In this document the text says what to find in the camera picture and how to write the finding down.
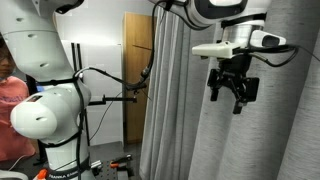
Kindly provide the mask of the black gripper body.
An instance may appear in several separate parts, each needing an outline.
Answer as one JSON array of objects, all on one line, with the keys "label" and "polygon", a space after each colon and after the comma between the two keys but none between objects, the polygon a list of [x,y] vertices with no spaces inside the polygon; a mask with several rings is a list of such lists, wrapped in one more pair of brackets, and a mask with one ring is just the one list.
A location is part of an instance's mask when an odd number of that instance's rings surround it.
[{"label": "black gripper body", "polygon": [[211,88],[226,87],[232,91],[243,92],[243,102],[253,102],[257,98],[259,79],[247,77],[251,57],[238,55],[219,62],[218,69],[211,69],[207,85]]}]

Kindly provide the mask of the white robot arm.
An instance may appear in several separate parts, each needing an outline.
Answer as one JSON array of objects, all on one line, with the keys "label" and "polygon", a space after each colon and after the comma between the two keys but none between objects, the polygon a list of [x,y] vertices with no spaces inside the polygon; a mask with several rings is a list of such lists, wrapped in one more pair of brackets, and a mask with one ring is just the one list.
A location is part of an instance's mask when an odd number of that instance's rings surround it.
[{"label": "white robot arm", "polygon": [[[0,31],[23,73],[44,90],[11,111],[13,128],[45,144],[46,180],[96,180],[83,121],[78,115],[91,99],[89,88],[71,67],[54,25],[84,0],[0,0]],[[272,0],[149,0],[202,30],[217,22],[263,26]]]}]

